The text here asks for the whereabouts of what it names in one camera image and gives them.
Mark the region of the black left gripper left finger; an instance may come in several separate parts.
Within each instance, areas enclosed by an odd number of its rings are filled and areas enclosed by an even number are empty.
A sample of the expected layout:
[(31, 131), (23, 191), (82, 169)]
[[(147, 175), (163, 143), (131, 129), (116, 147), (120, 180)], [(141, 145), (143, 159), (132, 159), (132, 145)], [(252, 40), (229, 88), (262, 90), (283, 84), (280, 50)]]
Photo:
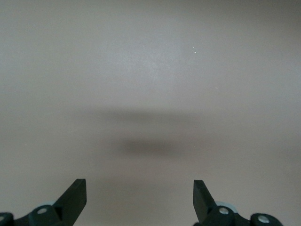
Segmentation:
[(15, 219), (11, 212), (2, 212), (0, 224), (2, 226), (72, 226), (86, 203), (86, 180), (76, 179), (54, 204), (36, 207), (18, 219)]

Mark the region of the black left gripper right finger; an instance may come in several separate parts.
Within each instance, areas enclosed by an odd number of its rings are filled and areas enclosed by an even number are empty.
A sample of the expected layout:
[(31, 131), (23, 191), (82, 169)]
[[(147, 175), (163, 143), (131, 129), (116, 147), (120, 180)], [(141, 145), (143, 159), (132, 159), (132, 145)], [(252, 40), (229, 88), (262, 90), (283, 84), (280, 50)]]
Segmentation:
[(227, 204), (216, 202), (204, 181), (194, 180), (193, 207), (198, 222), (196, 226), (281, 226), (282, 223), (272, 215), (254, 213), (249, 219), (238, 214), (237, 210)]

